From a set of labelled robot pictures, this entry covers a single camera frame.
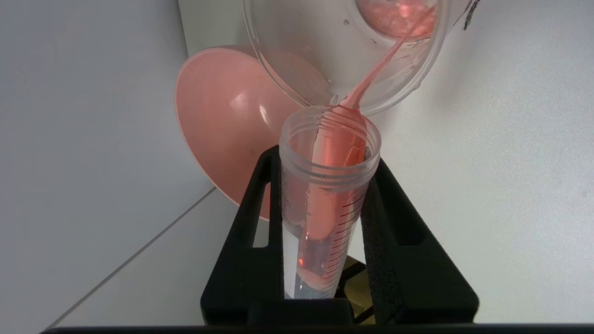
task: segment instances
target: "white wall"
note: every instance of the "white wall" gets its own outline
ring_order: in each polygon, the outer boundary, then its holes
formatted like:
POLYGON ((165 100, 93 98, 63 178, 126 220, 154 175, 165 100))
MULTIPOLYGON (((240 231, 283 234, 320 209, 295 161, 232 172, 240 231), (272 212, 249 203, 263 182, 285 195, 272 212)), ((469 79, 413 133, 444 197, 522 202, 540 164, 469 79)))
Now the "white wall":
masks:
POLYGON ((0 1, 0 324, 36 333, 211 189, 176 1, 0 1))

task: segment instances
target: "clear plastic tube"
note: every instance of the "clear plastic tube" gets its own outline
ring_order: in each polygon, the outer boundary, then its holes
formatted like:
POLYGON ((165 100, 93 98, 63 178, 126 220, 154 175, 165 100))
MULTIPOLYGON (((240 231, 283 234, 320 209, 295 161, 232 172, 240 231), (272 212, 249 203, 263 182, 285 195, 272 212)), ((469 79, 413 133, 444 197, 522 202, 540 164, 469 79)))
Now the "clear plastic tube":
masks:
MULTIPOLYGON (((288 298, 334 296, 369 181, 380 161, 381 138, 373 123, 364 117, 361 120, 355 112, 341 114, 333 108, 302 109, 286 120, 282 130, 283 261, 288 298), (324 159, 336 151, 330 140, 337 131, 365 142, 362 163, 320 163, 337 160, 324 159), (323 147, 328 151, 321 152, 323 147)), ((360 150, 360 144, 353 144, 352 150, 360 150)))

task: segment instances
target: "white surface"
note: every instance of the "white surface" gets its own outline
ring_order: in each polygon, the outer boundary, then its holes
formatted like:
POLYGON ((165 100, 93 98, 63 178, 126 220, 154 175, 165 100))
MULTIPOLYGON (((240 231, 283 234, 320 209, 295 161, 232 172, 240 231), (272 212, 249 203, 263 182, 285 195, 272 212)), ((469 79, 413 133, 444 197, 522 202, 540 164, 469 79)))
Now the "white surface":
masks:
POLYGON ((221 45, 250 45, 241 0, 179 0, 188 54, 221 45))
POLYGON ((36 333, 211 184, 173 110, 176 2, 2 1, 0 49, 0 324, 36 333))
MULTIPOLYGON (((373 117, 384 159, 478 293, 478 322, 594 321, 593 14, 484 0, 421 88, 373 117)), ((357 234, 349 254, 362 249, 357 234)))
POLYGON ((216 190, 58 326, 204 324, 200 297, 236 212, 216 190))

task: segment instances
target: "pink liquid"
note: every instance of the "pink liquid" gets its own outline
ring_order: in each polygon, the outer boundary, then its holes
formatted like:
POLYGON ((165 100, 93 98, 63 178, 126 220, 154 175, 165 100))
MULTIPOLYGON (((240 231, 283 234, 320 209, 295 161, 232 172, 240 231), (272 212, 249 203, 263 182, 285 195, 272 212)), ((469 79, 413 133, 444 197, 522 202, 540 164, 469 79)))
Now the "pink liquid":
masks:
MULTIPOLYGON (((366 129, 359 103, 363 94, 380 71, 391 61, 402 44, 433 13, 434 7, 425 10, 408 32, 387 52, 382 60, 351 93, 324 114, 314 142, 312 162, 332 167, 354 166, 365 159, 366 136, 364 131, 354 131, 340 124, 355 123, 366 129)), ((326 191, 317 184, 310 184, 307 191, 308 218, 305 230, 299 237, 297 273, 316 297, 328 298, 336 290, 344 266, 352 228, 361 211, 367 184, 342 193, 326 191)))
MULTIPOLYGON (((357 0, 359 12, 377 32, 398 39, 406 35, 419 13, 428 10, 423 0, 357 0)), ((428 37, 435 26, 435 15, 423 21, 410 35, 415 39, 428 37)))

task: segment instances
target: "pink liquid stream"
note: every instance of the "pink liquid stream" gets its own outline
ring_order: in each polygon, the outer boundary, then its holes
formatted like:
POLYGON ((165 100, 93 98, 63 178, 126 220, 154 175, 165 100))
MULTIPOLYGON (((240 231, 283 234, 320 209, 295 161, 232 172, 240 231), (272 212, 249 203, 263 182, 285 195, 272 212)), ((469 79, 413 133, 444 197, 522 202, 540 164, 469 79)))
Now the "pink liquid stream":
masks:
MULTIPOLYGON (((416 23, 410 27, 407 33, 388 50, 386 55, 376 64, 369 74, 349 93, 349 95, 340 102, 339 105, 328 111, 324 117, 328 120, 343 116, 351 119, 363 128, 366 127, 365 118, 361 115, 360 102, 371 86, 371 83, 379 75, 381 70, 391 61, 394 54, 400 49, 402 44, 410 37, 415 29, 423 23, 435 10, 431 7, 426 10, 417 19, 416 23)), ((336 126, 320 129, 318 138, 314 143, 314 154, 312 161, 324 166, 346 167, 362 163, 365 159, 366 141, 360 136, 356 136, 352 131, 336 126)), ((336 207, 335 198, 329 196, 316 196, 316 190, 310 193, 308 207, 312 208, 310 219, 316 223, 308 224, 307 233, 310 238, 321 240, 330 234, 334 227, 334 208, 336 207)))
MULTIPOLYGON (((324 114, 323 124, 325 119, 330 123, 331 120, 347 117, 363 126, 363 129, 366 128, 359 105, 364 93, 402 44, 434 10, 433 6, 419 16, 416 23, 388 50, 365 79, 339 105, 324 114)), ((365 148, 366 141, 355 135, 352 130, 336 126, 321 127, 314 143, 312 162, 324 166, 354 166, 364 161, 365 148)), ((297 273, 310 287, 321 291, 321 298, 331 297, 336 289, 346 259, 352 227, 355 226, 356 218, 361 211, 364 195, 365 189, 361 188, 346 193, 329 193, 319 185, 309 186, 309 218, 299 240, 297 273), (341 215, 341 210, 345 210, 347 214, 341 215), (335 228, 335 235, 328 238, 335 228), (318 254, 319 251, 328 251, 328 254, 318 254)))

